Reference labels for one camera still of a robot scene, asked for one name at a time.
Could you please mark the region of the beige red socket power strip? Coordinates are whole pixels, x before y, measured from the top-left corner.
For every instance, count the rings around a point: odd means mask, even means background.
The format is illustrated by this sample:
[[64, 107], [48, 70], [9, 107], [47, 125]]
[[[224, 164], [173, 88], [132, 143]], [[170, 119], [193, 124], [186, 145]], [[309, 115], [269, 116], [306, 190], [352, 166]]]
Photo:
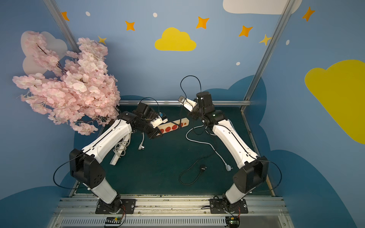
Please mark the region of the beige red socket power strip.
[[188, 118], [182, 118], [173, 122], [164, 123], [158, 126], [160, 132], [162, 134], [169, 133], [172, 131], [175, 131], [179, 128], [184, 128], [189, 125], [189, 119]]

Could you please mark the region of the white power strip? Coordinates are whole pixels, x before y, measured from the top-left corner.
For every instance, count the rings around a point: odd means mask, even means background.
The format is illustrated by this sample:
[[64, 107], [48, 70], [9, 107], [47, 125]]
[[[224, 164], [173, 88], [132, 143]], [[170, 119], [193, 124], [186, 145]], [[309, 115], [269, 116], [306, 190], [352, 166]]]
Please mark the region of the white power strip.
[[110, 165], [116, 165], [118, 160], [121, 157], [125, 156], [129, 143], [130, 143], [130, 136], [126, 136], [124, 139], [122, 139], [114, 146], [113, 148], [114, 156], [110, 162]]

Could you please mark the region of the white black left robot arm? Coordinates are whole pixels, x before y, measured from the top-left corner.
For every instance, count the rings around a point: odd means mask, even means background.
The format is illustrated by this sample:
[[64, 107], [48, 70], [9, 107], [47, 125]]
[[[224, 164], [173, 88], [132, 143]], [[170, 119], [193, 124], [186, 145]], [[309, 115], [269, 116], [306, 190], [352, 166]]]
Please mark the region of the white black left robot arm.
[[141, 131], [150, 139], [160, 137], [159, 125], [167, 120], [165, 114], [140, 102], [133, 112], [120, 113], [91, 144], [70, 152], [70, 175], [98, 197], [97, 214], [120, 214], [123, 208], [120, 195], [106, 180], [106, 172], [101, 165], [103, 159], [113, 150], [115, 155], [111, 164], [115, 164], [129, 145], [133, 131]]

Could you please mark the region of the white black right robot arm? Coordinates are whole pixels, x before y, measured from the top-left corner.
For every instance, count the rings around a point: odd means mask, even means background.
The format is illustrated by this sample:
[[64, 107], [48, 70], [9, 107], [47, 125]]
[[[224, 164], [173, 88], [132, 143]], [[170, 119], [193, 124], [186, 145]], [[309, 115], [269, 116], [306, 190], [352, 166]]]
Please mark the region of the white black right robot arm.
[[234, 158], [238, 172], [233, 176], [233, 184], [223, 195], [223, 201], [234, 204], [250, 191], [264, 183], [267, 179], [269, 161], [259, 157], [239, 136], [232, 123], [221, 110], [213, 105], [199, 106], [194, 101], [184, 101], [183, 106], [190, 112], [193, 119], [200, 119], [212, 130], [227, 147]]

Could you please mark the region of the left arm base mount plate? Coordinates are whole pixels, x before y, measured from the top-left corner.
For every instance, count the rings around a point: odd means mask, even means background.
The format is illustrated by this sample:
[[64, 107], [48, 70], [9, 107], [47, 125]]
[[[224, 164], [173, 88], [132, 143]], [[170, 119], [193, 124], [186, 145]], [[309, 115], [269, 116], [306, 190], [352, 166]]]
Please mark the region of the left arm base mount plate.
[[133, 214], [136, 206], [136, 199], [116, 198], [110, 204], [99, 199], [96, 214]]

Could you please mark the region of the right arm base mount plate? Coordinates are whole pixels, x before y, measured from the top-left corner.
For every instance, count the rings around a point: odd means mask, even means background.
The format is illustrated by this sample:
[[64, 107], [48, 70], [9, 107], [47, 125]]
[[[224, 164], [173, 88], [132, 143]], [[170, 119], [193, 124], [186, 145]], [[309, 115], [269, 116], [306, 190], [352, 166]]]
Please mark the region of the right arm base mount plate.
[[227, 199], [213, 198], [209, 199], [209, 206], [211, 214], [248, 214], [248, 205], [245, 199], [241, 199], [236, 203], [229, 203]]

